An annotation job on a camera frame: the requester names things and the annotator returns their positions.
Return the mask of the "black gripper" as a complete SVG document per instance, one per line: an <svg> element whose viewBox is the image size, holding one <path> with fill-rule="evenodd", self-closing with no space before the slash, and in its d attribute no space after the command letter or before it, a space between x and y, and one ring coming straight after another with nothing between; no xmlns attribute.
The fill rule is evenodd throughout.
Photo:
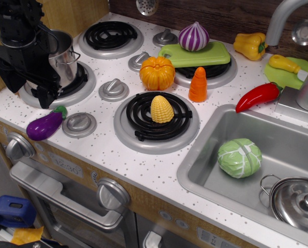
<svg viewBox="0 0 308 248"><path fill-rule="evenodd" d="M26 81L38 87L31 89L42 109L48 109L63 92L60 76L49 58L58 52L59 41L51 29L40 23L31 41L10 40L0 45L0 76L12 91L18 91Z"/></svg>

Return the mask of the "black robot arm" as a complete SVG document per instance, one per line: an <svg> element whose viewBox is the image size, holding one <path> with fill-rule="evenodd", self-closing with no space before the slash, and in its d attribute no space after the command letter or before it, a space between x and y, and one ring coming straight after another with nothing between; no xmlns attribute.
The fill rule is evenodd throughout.
<svg viewBox="0 0 308 248"><path fill-rule="evenodd" d="M60 76L49 62L59 41L41 22L43 16L38 1L0 1L0 77L13 93L34 83L40 106L47 109L60 89Z"/></svg>

